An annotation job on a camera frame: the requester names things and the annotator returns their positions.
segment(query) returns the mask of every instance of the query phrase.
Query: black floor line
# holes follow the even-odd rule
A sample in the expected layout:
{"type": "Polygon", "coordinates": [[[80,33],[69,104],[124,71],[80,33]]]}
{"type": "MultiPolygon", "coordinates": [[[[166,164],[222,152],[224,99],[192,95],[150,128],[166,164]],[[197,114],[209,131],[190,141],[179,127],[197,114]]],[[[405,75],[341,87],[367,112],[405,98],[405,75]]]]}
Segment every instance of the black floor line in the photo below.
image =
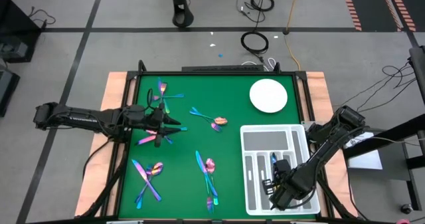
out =
{"type": "MultiPolygon", "coordinates": [[[[176,32],[246,32],[252,27],[153,27],[153,28],[126,28],[104,27],[89,28],[89,33],[176,33],[176,32]]],[[[259,32],[282,32],[285,27],[258,27],[259,32]]],[[[46,28],[45,33],[83,33],[87,28],[46,28]]],[[[318,32],[318,33],[351,33],[359,32],[350,27],[291,27],[290,32],[318,32]]]]}
{"type": "MultiPolygon", "coordinates": [[[[74,62],[72,63],[72,67],[70,69],[68,78],[66,80],[64,90],[62,92],[62,96],[60,97],[61,104],[65,104],[66,101],[68,100],[72,83],[74,82],[75,74],[78,70],[78,66],[80,64],[80,60],[84,52],[84,48],[86,47],[87,39],[90,34],[89,30],[93,25],[94,18],[98,11],[100,1],[101,0],[94,1],[92,12],[90,13],[90,16],[87,21],[86,30],[84,31],[84,34],[82,35],[80,45],[78,46],[74,62]]],[[[56,136],[56,130],[50,130],[47,134],[46,142],[44,143],[43,149],[41,151],[39,162],[37,163],[27,194],[25,195],[22,208],[19,211],[19,215],[16,222],[17,224],[25,223],[27,220],[31,205],[33,204],[33,201],[34,201],[35,193],[37,192],[37,188],[39,187],[41,176],[43,175],[44,168],[46,167],[47,158],[48,158],[48,155],[50,154],[50,150],[52,149],[55,136],[56,136]]]]}

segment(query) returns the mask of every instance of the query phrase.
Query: black equipment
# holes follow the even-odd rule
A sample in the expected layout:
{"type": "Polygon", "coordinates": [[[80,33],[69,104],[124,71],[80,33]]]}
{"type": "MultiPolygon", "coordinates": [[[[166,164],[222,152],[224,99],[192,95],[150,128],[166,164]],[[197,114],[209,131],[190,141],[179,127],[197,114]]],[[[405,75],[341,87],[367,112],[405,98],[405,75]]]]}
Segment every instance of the black equipment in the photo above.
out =
{"type": "Polygon", "coordinates": [[[0,117],[4,117],[19,79],[20,77],[15,73],[6,69],[0,70],[0,117]]]}
{"type": "Polygon", "coordinates": [[[0,58],[30,62],[41,31],[12,0],[0,0],[0,58]]]}
{"type": "Polygon", "coordinates": [[[193,14],[189,10],[187,0],[173,0],[173,24],[177,27],[188,27],[193,22],[193,14]]]}
{"type": "Polygon", "coordinates": [[[63,125],[101,132],[113,142],[126,142],[130,128],[152,130],[157,132],[155,147],[161,145],[164,136],[180,131],[180,128],[163,127],[163,123],[180,125],[180,122],[164,113],[163,102],[156,108],[150,105],[147,108],[131,105],[103,111],[72,108],[51,102],[37,107],[33,122],[35,127],[41,130],[55,129],[63,125]],[[145,114],[148,108],[153,111],[145,114]]]}
{"type": "Polygon", "coordinates": [[[313,124],[307,131],[309,143],[315,143],[319,149],[307,162],[291,169],[287,160],[279,160],[273,166],[274,180],[263,181],[266,194],[272,195],[269,200],[272,209],[280,210],[299,207],[302,204],[289,207],[292,199],[302,200],[315,191],[318,171],[342,148],[351,138],[363,133],[365,117],[348,106],[339,108],[332,119],[325,125],[313,124]]]}

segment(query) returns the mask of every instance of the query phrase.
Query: white plate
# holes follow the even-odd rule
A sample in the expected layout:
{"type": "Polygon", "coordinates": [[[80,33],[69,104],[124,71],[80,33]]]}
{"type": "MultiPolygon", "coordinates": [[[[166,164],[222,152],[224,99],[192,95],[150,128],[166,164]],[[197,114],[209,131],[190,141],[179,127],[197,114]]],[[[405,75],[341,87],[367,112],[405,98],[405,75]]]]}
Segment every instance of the white plate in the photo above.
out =
{"type": "Polygon", "coordinates": [[[285,107],[288,94],[279,82],[265,78],[251,86],[250,99],[260,111],[275,113],[285,107]]]}

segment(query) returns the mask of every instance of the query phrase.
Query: black metal frame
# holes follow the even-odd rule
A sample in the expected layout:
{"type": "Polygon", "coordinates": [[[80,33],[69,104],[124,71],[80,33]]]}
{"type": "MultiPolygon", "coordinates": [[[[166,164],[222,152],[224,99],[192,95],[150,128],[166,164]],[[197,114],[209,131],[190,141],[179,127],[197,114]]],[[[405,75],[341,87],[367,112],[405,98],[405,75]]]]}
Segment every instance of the black metal frame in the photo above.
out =
{"type": "MultiPolygon", "coordinates": [[[[275,75],[286,75],[291,76],[293,79],[293,85],[296,92],[296,103],[299,107],[298,110],[298,116],[299,120],[303,121],[303,110],[301,105],[301,100],[299,97],[299,88],[297,83],[297,78],[300,78],[303,83],[303,89],[305,93],[305,99],[307,103],[307,109],[309,112],[309,119],[314,120],[314,113],[313,113],[313,105],[311,101],[311,96],[309,93],[308,83],[307,83],[307,75],[305,72],[281,72],[280,66],[275,68],[273,72],[147,72],[144,64],[140,61],[139,62],[139,70],[138,71],[129,71],[127,72],[126,76],[126,85],[124,87],[124,95],[122,98],[122,106],[125,106],[128,101],[128,94],[129,94],[129,88],[131,81],[135,78],[136,84],[135,84],[135,90],[133,94],[133,100],[132,103],[137,103],[137,98],[139,96],[139,90],[140,90],[140,82],[142,79],[142,76],[178,76],[178,75],[192,75],[192,76],[216,76],[216,75],[227,75],[227,76],[275,76],[275,75]]],[[[118,190],[117,190],[117,197],[116,197],[116,204],[114,207],[114,214],[111,216],[106,216],[106,213],[108,212],[108,203],[109,203],[109,193],[106,196],[101,212],[100,217],[77,217],[76,219],[68,219],[68,220],[57,220],[57,221],[45,221],[45,222],[38,222],[36,224],[73,224],[73,223],[90,223],[90,224],[103,224],[107,223],[108,221],[118,221],[118,213],[120,210],[120,204],[121,204],[121,196],[122,196],[122,188],[124,186],[124,178],[126,176],[126,166],[127,166],[127,160],[128,160],[128,150],[129,150],[130,142],[124,143],[124,151],[122,155],[122,160],[124,167],[122,167],[122,170],[120,171],[120,179],[118,181],[118,190]]],[[[107,183],[110,182],[112,179],[112,176],[114,174],[117,156],[118,156],[118,150],[119,150],[120,144],[114,144],[112,156],[111,156],[111,162],[110,162],[110,168],[107,178],[107,183]]],[[[322,171],[322,176],[325,178],[325,171],[322,171]]],[[[358,224],[390,224],[390,223],[384,223],[384,222],[375,222],[375,221],[361,221],[361,220],[348,220],[348,219],[336,219],[333,217],[333,208],[329,201],[329,198],[325,197],[326,199],[326,208],[328,211],[328,214],[332,215],[331,217],[322,217],[320,214],[316,215],[316,221],[326,221],[327,223],[358,223],[358,224]]],[[[164,219],[164,220],[143,220],[143,223],[241,223],[241,221],[231,221],[231,220],[183,220],[183,219],[164,219]]],[[[252,220],[250,223],[291,223],[290,221],[275,221],[271,219],[267,220],[252,220]]]]}
{"type": "MultiPolygon", "coordinates": [[[[409,138],[413,135],[417,135],[419,138],[424,138],[424,130],[425,130],[425,114],[422,114],[416,118],[413,118],[403,124],[395,126],[387,131],[381,132],[375,137],[378,138],[386,138],[389,140],[381,140],[381,139],[366,139],[363,142],[356,144],[351,148],[347,148],[344,150],[344,157],[346,160],[349,158],[354,158],[356,156],[368,153],[373,150],[377,150],[379,148],[383,148],[392,144],[390,140],[399,141],[405,138],[409,138]]],[[[415,211],[421,211],[422,205],[419,200],[419,194],[416,187],[416,182],[413,176],[413,169],[416,168],[425,168],[425,144],[420,141],[420,147],[422,150],[422,155],[410,158],[408,157],[406,145],[401,144],[404,151],[404,157],[406,158],[406,166],[408,169],[408,174],[410,177],[410,181],[406,181],[410,200],[412,202],[412,208],[415,211]]]]}
{"type": "MultiPolygon", "coordinates": [[[[409,64],[412,66],[415,77],[418,81],[419,91],[425,104],[425,47],[414,47],[409,50],[410,58],[409,64]]],[[[403,124],[395,126],[385,132],[375,135],[378,138],[386,138],[389,140],[399,141],[417,135],[422,151],[421,155],[410,158],[408,157],[406,145],[402,144],[404,157],[406,158],[406,167],[410,180],[406,181],[412,208],[415,211],[422,210],[422,204],[419,200],[418,189],[413,176],[413,171],[416,168],[425,168],[425,114],[419,115],[403,124]]],[[[344,150],[344,157],[346,160],[356,156],[368,153],[379,148],[383,148],[392,144],[389,140],[368,139],[356,144],[353,147],[344,150]]]]}

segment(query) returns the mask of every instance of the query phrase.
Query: cable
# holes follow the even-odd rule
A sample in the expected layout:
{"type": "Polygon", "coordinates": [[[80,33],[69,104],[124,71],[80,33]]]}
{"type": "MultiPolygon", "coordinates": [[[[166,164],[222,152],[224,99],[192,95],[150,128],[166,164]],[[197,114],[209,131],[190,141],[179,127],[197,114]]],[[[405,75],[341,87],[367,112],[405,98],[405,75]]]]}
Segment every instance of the cable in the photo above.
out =
{"type": "Polygon", "coordinates": [[[291,5],[291,10],[290,10],[290,16],[288,17],[288,22],[286,23],[286,28],[284,31],[284,40],[285,40],[285,45],[288,48],[288,51],[291,55],[292,60],[297,64],[298,66],[298,70],[301,71],[301,64],[299,63],[299,61],[297,60],[297,58],[294,56],[294,54],[291,51],[290,45],[288,43],[288,41],[286,40],[286,35],[289,34],[289,27],[290,27],[290,23],[291,23],[291,19],[292,19],[292,11],[294,11],[294,7],[295,7],[295,3],[297,2],[297,0],[293,0],[292,1],[292,5],[291,5]]]}
{"type": "Polygon", "coordinates": [[[253,31],[248,31],[248,32],[246,32],[246,33],[244,33],[243,35],[242,35],[242,37],[240,38],[240,43],[242,44],[242,46],[248,51],[248,52],[250,52],[251,54],[253,54],[254,56],[256,56],[259,60],[260,60],[260,62],[262,62],[262,63],[264,63],[264,58],[263,57],[261,57],[260,55],[262,55],[262,54],[265,54],[266,52],[267,52],[267,50],[268,50],[268,45],[269,45],[269,43],[268,43],[268,39],[267,39],[267,37],[265,36],[265,35],[263,35],[262,33],[259,33],[259,32],[256,32],[255,31],[255,29],[253,30],[253,31]],[[248,47],[247,45],[246,45],[246,43],[245,43],[245,38],[248,36],[248,35],[256,35],[256,36],[259,36],[261,39],[263,39],[264,40],[264,42],[266,43],[265,45],[264,45],[264,47],[263,48],[261,48],[261,49],[251,49],[250,47],[248,47]]]}
{"type": "Polygon", "coordinates": [[[411,220],[411,221],[409,221],[409,222],[415,222],[415,221],[419,221],[419,220],[422,220],[422,219],[425,219],[425,217],[421,217],[421,218],[413,219],[413,220],[411,220]]]}
{"type": "Polygon", "coordinates": [[[405,69],[405,67],[406,67],[406,65],[407,65],[408,63],[406,63],[406,64],[404,64],[404,66],[402,67],[402,68],[396,68],[395,66],[392,66],[392,65],[387,65],[387,66],[384,66],[383,68],[382,68],[382,72],[384,73],[384,74],[386,74],[387,76],[389,76],[390,78],[380,87],[380,88],[378,88],[372,95],[370,95],[367,99],[366,99],[366,101],[362,104],[362,105],[360,105],[358,108],[357,108],[357,110],[356,111],[359,111],[359,109],[361,108],[361,107],[363,107],[378,91],[380,91],[382,88],[384,88],[384,86],[386,85],[386,84],[388,84],[388,82],[390,82],[394,77],[397,77],[397,78],[400,78],[400,80],[398,81],[398,84],[394,87],[394,88],[398,88],[398,87],[400,87],[400,86],[402,86],[402,85],[405,85],[406,83],[404,83],[404,84],[400,84],[401,83],[401,81],[403,80],[403,77],[405,76],[403,73],[402,73],[402,71],[405,69]],[[387,74],[386,72],[385,72],[385,68],[387,68],[387,67],[390,67],[390,68],[395,68],[396,70],[397,70],[397,72],[395,72],[394,74],[387,74]]]}
{"type": "MultiPolygon", "coordinates": [[[[344,105],[344,104],[346,104],[346,103],[348,103],[348,102],[350,102],[352,99],[354,99],[354,98],[356,98],[356,97],[358,97],[360,94],[362,94],[362,93],[364,93],[364,92],[366,92],[366,91],[368,91],[368,90],[370,90],[370,89],[372,89],[373,87],[375,87],[377,84],[379,84],[379,83],[381,83],[382,81],[384,81],[384,80],[386,80],[388,77],[390,77],[390,79],[392,79],[392,78],[400,78],[400,82],[401,82],[401,80],[403,79],[403,77],[405,77],[405,76],[409,76],[409,75],[411,75],[411,74],[413,74],[413,72],[411,72],[411,73],[408,73],[408,74],[403,74],[402,73],[402,71],[404,71],[404,70],[406,70],[406,69],[408,69],[408,68],[411,68],[411,66],[408,66],[408,67],[406,67],[406,65],[408,64],[408,62],[406,63],[406,64],[404,64],[404,66],[403,67],[401,67],[401,68],[397,68],[397,67],[395,67],[395,66],[393,66],[393,65],[386,65],[386,66],[384,66],[382,69],[381,69],[381,71],[386,75],[386,77],[385,78],[383,78],[383,79],[381,79],[380,81],[378,81],[378,82],[376,82],[376,83],[374,83],[372,86],[370,86],[370,87],[368,87],[368,88],[366,88],[365,90],[362,90],[362,91],[360,91],[358,94],[356,94],[356,95],[354,95],[353,97],[351,97],[351,98],[349,98],[348,100],[346,100],[344,103],[342,103],[342,104],[337,104],[337,105],[334,105],[334,106],[342,106],[342,105],[344,105]],[[397,72],[395,72],[395,73],[393,73],[393,74],[389,74],[389,73],[387,73],[387,72],[385,72],[385,69],[386,68],[394,68],[395,70],[397,70],[397,72]]],[[[405,85],[406,83],[404,83],[404,84],[400,84],[400,82],[394,87],[394,88],[398,88],[398,87],[400,87],[400,86],[402,86],[402,85],[405,85]]]]}
{"type": "MultiPolygon", "coordinates": [[[[412,145],[412,146],[417,146],[417,147],[420,147],[420,145],[419,144],[412,144],[412,143],[410,143],[410,142],[406,142],[406,141],[394,141],[394,140],[391,140],[391,139],[388,139],[388,138],[382,138],[382,137],[375,137],[375,136],[373,136],[373,137],[370,137],[370,138],[365,138],[364,140],[361,140],[361,139],[358,139],[358,138],[354,138],[355,140],[358,140],[358,141],[365,141],[365,140],[368,140],[368,139],[379,139],[379,140],[386,140],[386,141],[390,141],[390,142],[392,142],[392,143],[394,143],[394,144],[397,144],[397,143],[405,143],[405,144],[409,144],[409,145],[412,145]]],[[[415,139],[415,140],[410,140],[410,141],[420,141],[420,140],[425,140],[425,138],[418,138],[418,139],[415,139]]]]}
{"type": "MultiPolygon", "coordinates": [[[[272,70],[274,70],[274,67],[276,66],[276,60],[275,60],[274,58],[268,58],[268,59],[267,59],[267,62],[268,62],[268,65],[270,65],[270,67],[272,68],[272,70]]],[[[245,65],[245,64],[258,65],[257,63],[252,62],[252,61],[246,61],[246,62],[243,62],[241,65],[245,65]]],[[[263,67],[264,67],[267,71],[270,71],[266,65],[264,65],[264,64],[263,64],[263,67]]]]}
{"type": "Polygon", "coordinates": [[[258,26],[258,23],[261,23],[263,21],[266,20],[266,15],[264,14],[264,12],[267,11],[271,11],[274,8],[274,0],[269,0],[270,2],[270,6],[268,8],[263,8],[262,4],[263,4],[263,0],[260,0],[258,3],[255,2],[255,0],[250,0],[250,2],[244,2],[245,6],[249,9],[249,10],[255,10],[258,11],[258,18],[255,20],[253,18],[251,18],[248,14],[250,14],[250,12],[245,12],[244,11],[244,7],[240,7],[239,9],[239,0],[236,0],[236,10],[240,13],[242,13],[246,18],[248,18],[250,21],[256,23],[256,27],[258,26]]]}
{"type": "Polygon", "coordinates": [[[411,82],[409,82],[400,92],[398,92],[394,97],[392,97],[389,101],[387,101],[387,102],[385,102],[385,103],[383,103],[383,104],[379,104],[379,105],[376,105],[376,106],[373,106],[372,108],[367,108],[367,109],[364,109],[364,110],[360,110],[359,112],[364,112],[364,111],[367,111],[367,110],[372,110],[372,109],[374,109],[374,108],[379,108],[379,107],[381,107],[381,106],[384,106],[385,104],[388,104],[389,102],[391,102],[391,101],[393,101],[395,98],[397,98],[397,96],[398,95],[400,95],[407,87],[409,87],[409,85],[411,85],[414,81],[416,81],[416,79],[414,79],[414,80],[412,80],[411,82]]]}
{"type": "MultiPolygon", "coordinates": [[[[259,32],[257,32],[256,31],[256,29],[258,28],[258,23],[260,22],[260,16],[261,16],[261,13],[263,12],[263,8],[262,8],[262,6],[263,6],[263,1],[264,0],[260,0],[260,2],[259,2],[259,4],[260,5],[258,5],[257,3],[255,3],[255,1],[254,0],[251,0],[251,2],[252,2],[252,4],[253,4],[253,9],[255,9],[255,10],[258,10],[258,17],[257,17],[257,21],[256,21],[256,26],[254,27],[254,29],[252,30],[252,31],[248,31],[248,32],[246,32],[246,33],[244,33],[243,35],[242,35],[242,37],[240,38],[240,43],[242,44],[242,46],[248,51],[248,52],[250,52],[251,54],[253,54],[255,57],[257,57],[258,58],[258,60],[260,60],[260,62],[261,63],[263,63],[264,64],[264,58],[261,56],[262,54],[265,54],[266,52],[267,52],[267,50],[268,50],[268,45],[269,45],[269,42],[268,42],[268,39],[267,39],[267,37],[265,36],[265,35],[263,35],[263,34],[261,34],[261,33],[259,33],[259,32]],[[264,45],[264,47],[262,48],[262,49],[251,49],[250,47],[248,47],[247,45],[246,45],[246,43],[245,43],[245,37],[247,37],[248,35],[256,35],[256,36],[259,36],[261,39],[263,39],[264,40],[264,42],[266,43],[265,45],[264,45]]],[[[243,13],[244,15],[246,15],[246,16],[248,16],[244,11],[243,11],[243,8],[241,8],[241,11],[240,11],[241,13],[243,13]]]]}
{"type": "Polygon", "coordinates": [[[353,192],[351,191],[351,185],[350,185],[350,183],[351,183],[351,181],[350,181],[350,173],[348,172],[348,165],[347,165],[347,162],[344,160],[344,163],[345,163],[345,168],[346,168],[346,170],[347,170],[347,179],[348,179],[348,190],[349,190],[349,193],[350,193],[350,201],[351,201],[351,204],[353,204],[353,207],[356,209],[356,211],[364,218],[364,219],[366,219],[366,221],[369,221],[369,219],[365,216],[365,214],[363,214],[360,210],[359,210],[359,208],[355,205],[355,203],[354,203],[354,200],[353,200],[353,192]]]}
{"type": "Polygon", "coordinates": [[[51,18],[53,21],[52,22],[47,22],[47,19],[45,19],[45,20],[42,20],[42,19],[33,19],[33,21],[41,21],[43,23],[45,22],[47,25],[53,25],[53,24],[56,23],[56,18],[54,18],[53,16],[49,15],[44,9],[38,9],[36,11],[34,11],[34,10],[35,10],[35,7],[31,7],[31,12],[28,15],[29,18],[31,18],[32,16],[34,16],[35,14],[37,14],[38,12],[41,11],[44,14],[46,14],[47,17],[51,18]]]}
{"type": "Polygon", "coordinates": [[[105,148],[106,144],[109,144],[111,142],[110,139],[108,139],[104,144],[102,144],[98,149],[94,150],[94,152],[92,154],[90,154],[90,156],[88,156],[86,163],[84,164],[84,167],[82,169],[82,179],[84,179],[84,175],[86,174],[86,168],[87,168],[87,164],[88,162],[93,158],[94,154],[98,153],[102,148],[105,148]]]}
{"type": "Polygon", "coordinates": [[[299,61],[296,59],[296,57],[294,56],[294,54],[292,54],[291,48],[288,44],[288,41],[286,40],[286,35],[284,35],[284,40],[285,40],[285,45],[288,48],[288,51],[290,52],[291,58],[292,60],[297,64],[298,66],[298,70],[301,71],[301,64],[299,63],[299,61]]]}

